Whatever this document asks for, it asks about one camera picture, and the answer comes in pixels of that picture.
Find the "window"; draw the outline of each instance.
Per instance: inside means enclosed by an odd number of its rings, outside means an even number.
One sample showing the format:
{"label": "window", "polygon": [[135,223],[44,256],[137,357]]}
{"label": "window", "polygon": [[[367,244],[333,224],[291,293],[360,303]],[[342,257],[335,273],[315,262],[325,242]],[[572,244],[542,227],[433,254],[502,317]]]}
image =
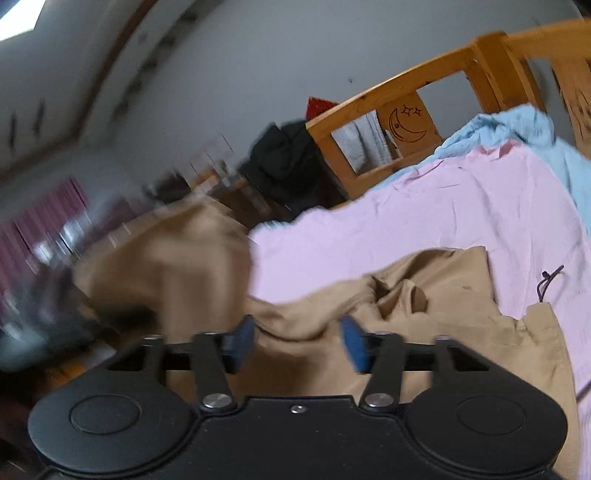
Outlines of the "window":
{"label": "window", "polygon": [[0,0],[0,41],[35,28],[46,0]]}

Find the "wooden bed frame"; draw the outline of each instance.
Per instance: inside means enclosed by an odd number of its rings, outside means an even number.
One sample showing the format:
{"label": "wooden bed frame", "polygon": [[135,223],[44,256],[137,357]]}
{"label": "wooden bed frame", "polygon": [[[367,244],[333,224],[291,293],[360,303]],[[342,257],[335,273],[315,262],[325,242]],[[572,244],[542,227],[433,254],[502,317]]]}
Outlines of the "wooden bed frame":
{"label": "wooden bed frame", "polygon": [[[591,158],[591,20],[570,20],[521,33],[494,32],[466,47],[421,63],[312,119],[307,129],[351,199],[358,198],[395,171],[417,164],[442,138],[417,90],[453,73],[464,72],[482,111],[494,113],[522,103],[545,110],[527,59],[550,63],[560,85],[577,148]],[[376,110],[389,142],[391,164],[356,174],[331,133]]]}

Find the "tan cloth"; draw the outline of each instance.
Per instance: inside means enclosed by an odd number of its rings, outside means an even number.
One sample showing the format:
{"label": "tan cloth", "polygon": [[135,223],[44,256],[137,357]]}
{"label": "tan cloth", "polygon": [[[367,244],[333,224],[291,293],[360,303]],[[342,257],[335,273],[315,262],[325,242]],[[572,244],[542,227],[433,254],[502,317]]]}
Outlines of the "tan cloth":
{"label": "tan cloth", "polygon": [[[259,326],[255,352],[230,377],[238,396],[352,394],[358,399],[368,376],[358,375],[347,358],[338,324],[345,314],[368,331],[400,333],[407,342],[432,343],[435,336],[449,335],[562,406],[569,434],[555,469],[567,480],[576,478],[577,405],[556,317],[547,303],[529,307],[521,320],[500,315],[483,247],[417,252],[290,304],[244,303],[248,240],[224,213],[207,202],[175,206],[156,220],[136,220],[128,226],[133,235],[118,239],[117,249],[103,244],[81,263],[78,285],[98,306],[151,306],[173,342],[189,341],[195,331],[229,330],[243,312],[253,314]],[[426,372],[406,372],[401,401],[412,400],[429,383]],[[192,382],[176,389],[186,392]]]}

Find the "bed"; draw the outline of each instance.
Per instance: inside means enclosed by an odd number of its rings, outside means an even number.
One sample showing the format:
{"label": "bed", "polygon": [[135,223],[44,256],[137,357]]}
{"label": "bed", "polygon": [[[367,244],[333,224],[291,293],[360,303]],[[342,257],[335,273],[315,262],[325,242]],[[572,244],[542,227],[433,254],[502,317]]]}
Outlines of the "bed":
{"label": "bed", "polygon": [[[554,138],[527,63],[534,58],[550,60],[576,149]],[[499,309],[520,318],[538,301],[541,272],[564,265],[545,300],[573,365],[585,479],[591,476],[590,59],[591,21],[571,20],[478,37],[360,93],[307,124],[351,202],[251,233],[251,294],[273,303],[419,249],[484,245]],[[483,115],[444,140],[417,90],[457,72],[465,73]],[[332,132],[372,111],[396,140],[389,144],[394,160],[355,173]],[[499,133],[500,125],[508,133]],[[489,128],[494,145],[483,145],[479,128]]]}

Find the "moon carving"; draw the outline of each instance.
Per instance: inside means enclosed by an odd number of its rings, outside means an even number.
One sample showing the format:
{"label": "moon carving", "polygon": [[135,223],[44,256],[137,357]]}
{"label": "moon carving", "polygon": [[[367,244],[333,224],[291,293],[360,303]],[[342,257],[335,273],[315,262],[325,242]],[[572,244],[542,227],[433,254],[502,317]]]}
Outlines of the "moon carving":
{"label": "moon carving", "polygon": [[402,125],[402,122],[398,118],[398,109],[395,108],[394,111],[390,114],[390,131],[396,137],[396,139],[400,140],[401,142],[413,143],[418,142],[422,139],[425,135],[427,135],[427,131],[423,130],[421,132],[415,132],[413,130],[409,130],[408,128]]}

